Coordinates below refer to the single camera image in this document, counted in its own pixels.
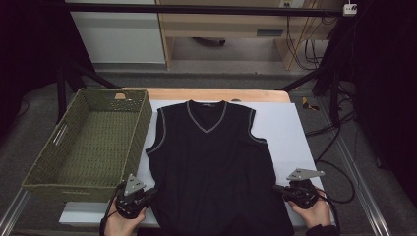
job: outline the black sweater vest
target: black sweater vest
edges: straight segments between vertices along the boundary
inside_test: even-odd
[[[255,110],[193,100],[158,109],[147,149],[161,228],[181,236],[293,235],[265,139],[251,134]]]

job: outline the armhole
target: armhole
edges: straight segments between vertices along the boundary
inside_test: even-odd
[[[147,148],[147,154],[152,154],[158,150],[163,142],[165,141],[166,136],[166,124],[165,124],[165,115],[162,108],[157,110],[157,119],[156,119],[156,134],[155,141],[153,142],[152,147]]]
[[[256,111],[254,109],[251,109],[251,112],[249,112],[249,126],[248,126],[248,134],[249,137],[261,144],[266,144],[267,140],[266,139],[262,139],[262,138],[257,138],[252,134],[252,125],[254,124],[254,119],[255,119],[255,113]]]

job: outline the v-neck collar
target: v-neck collar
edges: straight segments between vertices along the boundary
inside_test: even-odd
[[[211,131],[213,131],[223,120],[224,118],[224,114],[226,113],[226,108],[227,108],[227,102],[222,100],[220,102],[216,102],[216,103],[208,103],[208,104],[223,104],[223,111],[221,113],[220,118],[218,119],[218,121],[210,128],[210,129],[205,129],[203,128],[203,126],[200,125],[200,123],[196,120],[196,118],[193,116],[193,112],[192,112],[192,108],[190,103],[194,103],[194,104],[203,104],[203,103],[199,103],[193,100],[189,100],[187,101],[187,110],[188,110],[188,114],[190,115],[190,118],[193,120],[193,122],[197,125],[197,127],[200,128],[200,130],[202,130],[203,132],[205,132],[206,134],[210,133]]]

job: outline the white cabinet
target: white cabinet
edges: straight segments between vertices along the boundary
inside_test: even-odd
[[[67,0],[67,3],[154,4],[153,0]],[[165,64],[157,14],[73,12],[92,63]]]

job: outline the metal bracket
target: metal bracket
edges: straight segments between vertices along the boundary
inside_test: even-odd
[[[135,192],[140,191],[142,188],[146,187],[147,185],[144,184],[144,182],[140,181],[138,178],[136,178],[133,174],[129,175],[129,179],[126,182],[126,188],[125,188],[125,196],[129,196]]]
[[[308,170],[308,169],[295,169],[290,175],[288,175],[287,180],[301,181],[314,177],[324,176],[324,171],[317,170]]]

